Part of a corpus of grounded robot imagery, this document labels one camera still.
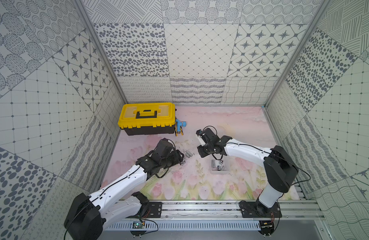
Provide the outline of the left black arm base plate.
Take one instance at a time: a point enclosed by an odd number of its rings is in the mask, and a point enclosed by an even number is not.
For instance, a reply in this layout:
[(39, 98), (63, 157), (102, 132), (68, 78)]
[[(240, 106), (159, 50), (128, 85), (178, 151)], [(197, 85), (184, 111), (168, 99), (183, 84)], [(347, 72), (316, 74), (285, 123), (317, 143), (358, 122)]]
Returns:
[(136, 219), (158, 219), (161, 217), (162, 202), (143, 203), (139, 211), (134, 215), (129, 215), (127, 218)]

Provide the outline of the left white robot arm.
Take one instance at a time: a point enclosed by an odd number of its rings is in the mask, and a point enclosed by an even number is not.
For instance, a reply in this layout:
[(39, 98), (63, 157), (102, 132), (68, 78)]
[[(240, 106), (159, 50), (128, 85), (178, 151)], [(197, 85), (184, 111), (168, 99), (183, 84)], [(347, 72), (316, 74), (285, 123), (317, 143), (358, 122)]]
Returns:
[(150, 209), (149, 199), (141, 192), (125, 196), (137, 186), (157, 176), (161, 169), (182, 164), (185, 155), (176, 149), (174, 143), (161, 139), (156, 147), (121, 177), (108, 186), (85, 195), (76, 196), (64, 221), (65, 236), (74, 240), (96, 240), (103, 230), (127, 218), (136, 218), (141, 224), (154, 210)]

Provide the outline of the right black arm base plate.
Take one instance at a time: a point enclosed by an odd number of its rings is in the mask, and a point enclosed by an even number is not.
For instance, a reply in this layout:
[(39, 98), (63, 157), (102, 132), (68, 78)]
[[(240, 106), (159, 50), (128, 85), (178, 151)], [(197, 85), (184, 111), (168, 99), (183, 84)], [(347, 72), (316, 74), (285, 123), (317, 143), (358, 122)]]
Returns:
[(240, 201), (239, 208), (243, 218), (281, 218), (281, 208), (278, 202), (271, 208), (267, 208), (258, 201)]

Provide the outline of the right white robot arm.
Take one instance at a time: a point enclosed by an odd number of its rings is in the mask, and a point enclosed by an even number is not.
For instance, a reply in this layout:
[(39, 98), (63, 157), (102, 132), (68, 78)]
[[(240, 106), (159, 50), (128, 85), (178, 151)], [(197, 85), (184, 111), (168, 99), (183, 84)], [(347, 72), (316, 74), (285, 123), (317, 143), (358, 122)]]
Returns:
[(197, 130), (196, 135), (201, 143), (197, 147), (201, 158), (214, 154), (238, 157), (264, 168), (268, 183), (256, 200), (258, 210), (269, 211), (289, 191), (299, 173), (294, 161), (281, 146), (252, 146), (229, 136), (218, 137), (208, 127)]

